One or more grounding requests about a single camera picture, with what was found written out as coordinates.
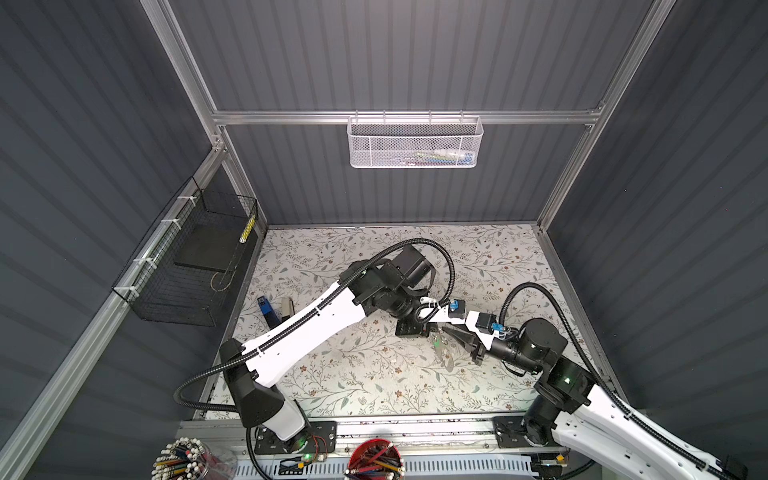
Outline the silver metal keyring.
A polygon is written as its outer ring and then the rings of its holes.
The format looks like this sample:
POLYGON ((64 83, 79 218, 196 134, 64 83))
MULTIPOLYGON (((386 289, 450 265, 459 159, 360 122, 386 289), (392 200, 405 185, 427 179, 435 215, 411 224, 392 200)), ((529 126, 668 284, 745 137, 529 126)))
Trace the silver metal keyring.
POLYGON ((438 358, 442 358, 444 356, 444 351, 445 351, 445 344, 442 336, 435 335, 432 345, 434 347, 435 355, 438 358))

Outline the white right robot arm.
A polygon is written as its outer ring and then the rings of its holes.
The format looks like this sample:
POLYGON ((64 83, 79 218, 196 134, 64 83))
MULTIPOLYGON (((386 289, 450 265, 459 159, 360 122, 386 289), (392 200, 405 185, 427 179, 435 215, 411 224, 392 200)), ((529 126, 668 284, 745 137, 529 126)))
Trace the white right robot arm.
POLYGON ((556 443, 628 479, 745 479, 738 459, 719 459, 665 430, 605 383, 587 357, 565 355, 577 345, 572 330, 532 318, 519 327, 497 315, 442 300, 435 321, 476 360, 492 356, 516 376, 533 375, 537 396, 517 430, 534 446, 556 443))

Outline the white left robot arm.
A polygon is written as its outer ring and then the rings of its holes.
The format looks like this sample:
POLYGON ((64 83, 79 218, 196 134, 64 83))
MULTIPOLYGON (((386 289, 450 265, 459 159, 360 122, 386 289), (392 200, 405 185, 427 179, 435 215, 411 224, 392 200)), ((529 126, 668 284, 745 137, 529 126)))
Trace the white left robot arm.
POLYGON ((236 413, 247 431, 264 427, 288 451, 296 452, 311 435, 310 422, 298 403, 279 390, 277 383, 284 374, 328 338, 377 311, 415 325, 426 324, 448 305, 455 280, 454 261, 438 242, 412 238, 395 243, 352 263, 319 298, 266 334, 245 343, 225 342, 220 363, 183 381, 173 399, 194 410, 236 413), (448 268, 445 293, 437 300, 428 299, 427 289, 418 286, 434 272, 418 249, 421 245, 435 249, 448 268), (217 374, 225 378, 231 404, 184 396, 185 389, 217 374))

